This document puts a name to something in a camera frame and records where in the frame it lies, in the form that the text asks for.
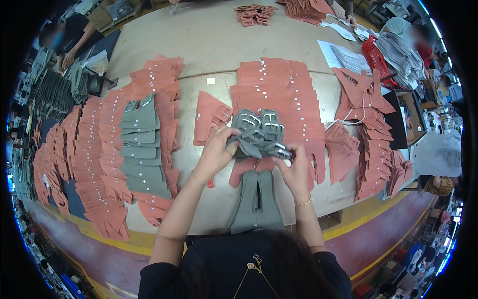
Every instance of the bracelet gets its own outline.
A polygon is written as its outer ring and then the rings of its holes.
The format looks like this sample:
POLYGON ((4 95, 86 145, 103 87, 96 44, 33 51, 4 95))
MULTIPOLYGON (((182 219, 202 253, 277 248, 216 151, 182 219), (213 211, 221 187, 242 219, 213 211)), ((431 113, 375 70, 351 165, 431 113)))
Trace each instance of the bracelet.
POLYGON ((301 207, 301 206, 305 206, 306 204, 308 204, 309 202, 312 201, 312 194, 309 194, 309 200, 307 202, 304 202, 304 203, 297 203, 295 202, 295 199, 294 199, 294 204, 297 206, 297 207, 301 207))
POLYGON ((206 184, 201 182, 197 177, 196 175, 194 174, 194 172, 191 170, 191 174, 194 176, 194 178, 196 179, 196 181, 198 181, 202 186, 205 186, 206 184))

